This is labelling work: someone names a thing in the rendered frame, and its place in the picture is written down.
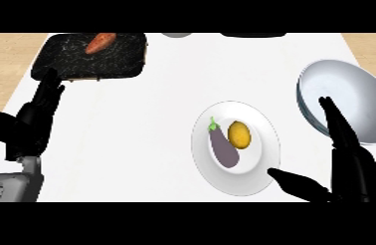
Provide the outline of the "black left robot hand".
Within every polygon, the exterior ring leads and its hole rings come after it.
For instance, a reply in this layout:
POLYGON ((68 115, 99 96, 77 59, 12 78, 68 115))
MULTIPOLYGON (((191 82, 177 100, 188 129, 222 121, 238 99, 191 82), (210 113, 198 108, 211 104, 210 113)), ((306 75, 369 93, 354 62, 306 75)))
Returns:
POLYGON ((17 116, 0 112, 0 142, 6 144, 8 161, 40 156, 50 139, 53 115, 65 91, 58 71, 50 69, 40 82, 33 101, 17 116))

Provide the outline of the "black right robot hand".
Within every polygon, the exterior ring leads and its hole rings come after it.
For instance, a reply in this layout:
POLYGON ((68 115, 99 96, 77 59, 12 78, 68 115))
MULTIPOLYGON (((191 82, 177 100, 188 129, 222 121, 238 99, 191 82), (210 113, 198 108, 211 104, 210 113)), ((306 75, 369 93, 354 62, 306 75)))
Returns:
POLYGON ((270 168, 267 174, 282 190, 309 202, 376 203, 376 160, 360 144, 356 131, 332 99, 320 97, 319 102, 334 142, 332 189, 323 187, 314 179, 278 168, 270 168))

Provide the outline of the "pale grey bowl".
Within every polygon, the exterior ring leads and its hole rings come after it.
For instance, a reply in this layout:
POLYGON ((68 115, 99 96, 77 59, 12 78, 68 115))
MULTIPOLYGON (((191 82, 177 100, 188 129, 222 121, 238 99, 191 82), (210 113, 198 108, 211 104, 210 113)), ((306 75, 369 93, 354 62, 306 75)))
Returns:
POLYGON ((356 65, 320 60, 303 70, 297 82, 298 107, 311 126, 329 135, 320 97, 329 97, 362 144, 376 144, 376 77, 356 65))

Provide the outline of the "white plate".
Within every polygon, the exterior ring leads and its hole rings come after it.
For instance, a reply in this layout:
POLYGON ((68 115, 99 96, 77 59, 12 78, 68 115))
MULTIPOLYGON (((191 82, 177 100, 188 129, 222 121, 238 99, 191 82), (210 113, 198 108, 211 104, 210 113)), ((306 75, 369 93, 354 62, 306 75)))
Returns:
POLYGON ((267 169, 278 168, 280 164, 278 133, 258 109, 241 102, 222 102, 213 105, 202 112, 194 126, 191 152, 198 171, 217 190, 235 196, 258 193, 272 182, 267 169), (208 136, 210 118, 219 123, 226 139, 233 122, 242 122, 250 128, 248 148, 238 149, 233 146, 239 154, 239 162, 233 168, 222 166, 213 153, 208 136))

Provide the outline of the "yellow lemon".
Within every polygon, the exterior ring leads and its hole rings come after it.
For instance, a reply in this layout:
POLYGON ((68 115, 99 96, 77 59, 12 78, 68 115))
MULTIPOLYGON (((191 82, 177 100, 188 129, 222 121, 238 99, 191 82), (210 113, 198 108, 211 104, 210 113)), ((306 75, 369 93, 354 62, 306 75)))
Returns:
POLYGON ((251 132, 242 122, 233 122, 227 129, 227 139, 238 149, 245 149, 251 143, 251 132))

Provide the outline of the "black speckled cutting board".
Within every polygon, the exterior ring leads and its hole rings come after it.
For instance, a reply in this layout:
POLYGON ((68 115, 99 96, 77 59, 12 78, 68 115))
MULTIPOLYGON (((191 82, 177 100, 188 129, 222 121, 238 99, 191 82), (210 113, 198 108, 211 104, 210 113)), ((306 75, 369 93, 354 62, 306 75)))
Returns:
POLYGON ((123 79, 136 77, 146 64, 148 37, 145 33, 118 33, 115 42, 95 54, 86 49, 96 33, 56 34, 39 53, 31 78, 42 81, 50 69, 64 81, 123 79))

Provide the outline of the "purple eggplant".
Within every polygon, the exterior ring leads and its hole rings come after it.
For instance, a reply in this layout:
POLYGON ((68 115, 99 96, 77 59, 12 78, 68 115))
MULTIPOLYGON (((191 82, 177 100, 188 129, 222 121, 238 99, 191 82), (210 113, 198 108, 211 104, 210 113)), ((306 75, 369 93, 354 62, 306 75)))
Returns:
POLYGON ((239 162, 239 154, 223 135, 220 125, 214 121, 214 118, 210 118, 208 136, 213 153, 219 163, 222 164, 223 167, 233 168, 239 162))

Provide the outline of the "orange sweet potato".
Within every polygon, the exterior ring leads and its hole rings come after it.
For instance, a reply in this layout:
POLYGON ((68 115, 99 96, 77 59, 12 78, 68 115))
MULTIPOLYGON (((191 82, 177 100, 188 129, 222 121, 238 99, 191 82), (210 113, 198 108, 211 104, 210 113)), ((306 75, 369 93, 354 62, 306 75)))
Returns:
POLYGON ((115 33, 99 33, 86 48, 86 53, 95 54, 105 50, 115 42, 115 39, 117 39, 115 33))

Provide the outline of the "black flat object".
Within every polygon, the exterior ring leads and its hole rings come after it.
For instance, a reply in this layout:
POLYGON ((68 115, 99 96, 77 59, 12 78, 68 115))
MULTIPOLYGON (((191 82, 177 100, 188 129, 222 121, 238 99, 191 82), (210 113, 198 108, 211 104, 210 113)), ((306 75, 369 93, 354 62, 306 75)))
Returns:
POLYGON ((224 37, 232 38, 275 38, 283 37, 286 33, 220 33, 224 37))

